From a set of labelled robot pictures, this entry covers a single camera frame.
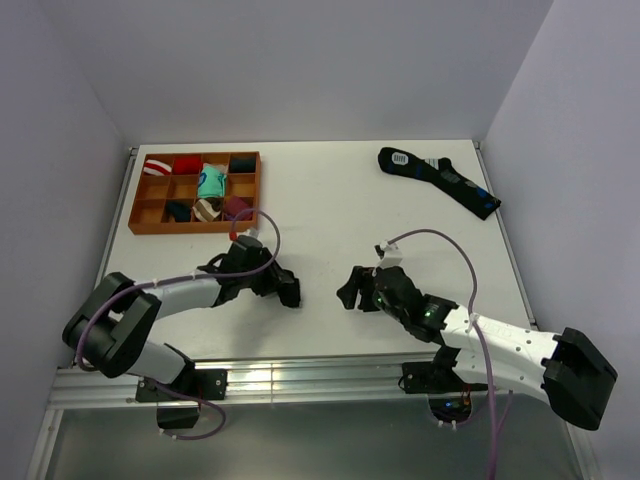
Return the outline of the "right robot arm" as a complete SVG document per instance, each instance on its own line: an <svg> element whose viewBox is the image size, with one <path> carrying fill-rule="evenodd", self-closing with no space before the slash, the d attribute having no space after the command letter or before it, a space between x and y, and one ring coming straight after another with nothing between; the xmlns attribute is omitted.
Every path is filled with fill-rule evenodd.
<svg viewBox="0 0 640 480"><path fill-rule="evenodd" d="M399 267L356 266L336 292L343 307L383 312L419 341L438 345L429 361L403 364L408 394L485 391L490 386L528 395L564 421L599 429L618 378L612 364L581 331L524 329L421 292Z"/></svg>

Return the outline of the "black white-striped sock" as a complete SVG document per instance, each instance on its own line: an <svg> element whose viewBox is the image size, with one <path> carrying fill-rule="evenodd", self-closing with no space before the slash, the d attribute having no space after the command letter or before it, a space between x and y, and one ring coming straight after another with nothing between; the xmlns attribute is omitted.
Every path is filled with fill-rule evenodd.
<svg viewBox="0 0 640 480"><path fill-rule="evenodd" d="M292 309L301 306L300 281L292 271L283 271L276 292L283 306Z"/></svg>

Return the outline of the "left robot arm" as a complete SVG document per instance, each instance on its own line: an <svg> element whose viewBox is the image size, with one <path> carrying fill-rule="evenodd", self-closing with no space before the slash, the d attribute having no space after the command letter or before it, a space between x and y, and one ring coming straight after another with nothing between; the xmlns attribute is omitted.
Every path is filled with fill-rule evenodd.
<svg viewBox="0 0 640 480"><path fill-rule="evenodd" d="M62 333L77 363L107 378L131 374L158 382L172 399L195 386L194 362L174 347L155 344L156 321L193 309L215 308L248 289L259 297L277 296L288 308L300 306L300 284L261 241L240 235L229 250L184 276L135 283L114 272L99 283Z"/></svg>

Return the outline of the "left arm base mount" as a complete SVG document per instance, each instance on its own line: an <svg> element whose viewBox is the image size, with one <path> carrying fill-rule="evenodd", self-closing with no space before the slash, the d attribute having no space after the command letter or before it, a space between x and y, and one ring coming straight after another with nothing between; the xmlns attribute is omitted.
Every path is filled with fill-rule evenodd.
<svg viewBox="0 0 640 480"><path fill-rule="evenodd" d="M167 385L142 378L135 401L157 404L156 423L162 434L177 440L201 440L218 434L226 424L226 413L215 401L225 399L227 380L225 369L190 369ZM217 415L218 424L206 433L190 433L209 412Z"/></svg>

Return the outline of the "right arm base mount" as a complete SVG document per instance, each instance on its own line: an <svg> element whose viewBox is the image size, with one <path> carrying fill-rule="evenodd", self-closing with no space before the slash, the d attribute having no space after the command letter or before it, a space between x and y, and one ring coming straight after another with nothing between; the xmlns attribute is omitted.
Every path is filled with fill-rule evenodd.
<svg viewBox="0 0 640 480"><path fill-rule="evenodd" d="M398 387L406 394L461 394L486 393L486 383L469 383L454 372L453 360L405 362Z"/></svg>

